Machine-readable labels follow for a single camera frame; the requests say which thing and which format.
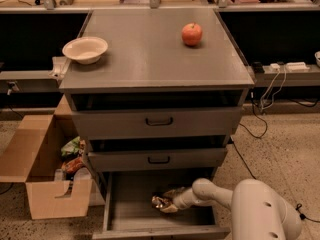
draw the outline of cardboard box flap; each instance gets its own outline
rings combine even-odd
[[[26,182],[52,115],[25,116],[0,156],[0,182]]]
[[[93,180],[27,182],[32,219],[52,219],[86,216]]]

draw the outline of drawer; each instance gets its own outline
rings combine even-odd
[[[92,141],[98,172],[218,167],[226,156],[218,136]]]
[[[230,135],[241,108],[73,112],[72,118],[80,136],[89,139]]]
[[[108,174],[103,230],[93,239],[224,239],[230,230],[215,225],[212,207],[163,214],[151,205],[153,195],[206,176],[203,169]]]

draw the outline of power outlet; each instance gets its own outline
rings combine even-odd
[[[20,92],[20,88],[18,86],[18,82],[15,80],[7,81],[8,88],[11,89],[13,92]]]

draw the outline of gray tabletop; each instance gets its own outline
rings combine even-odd
[[[187,23],[203,29],[199,45],[181,39]],[[91,65],[70,64],[63,92],[122,88],[243,88],[253,81],[210,8],[96,9],[84,36],[101,37],[108,51]]]

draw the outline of cabinet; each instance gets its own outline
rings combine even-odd
[[[193,21],[204,38],[191,48],[180,35]],[[229,229],[215,224],[211,207],[151,208],[153,194],[214,176],[253,86],[214,11],[95,10],[84,35],[110,49],[96,64],[71,63],[60,90],[106,181],[103,230],[93,238],[225,238]]]

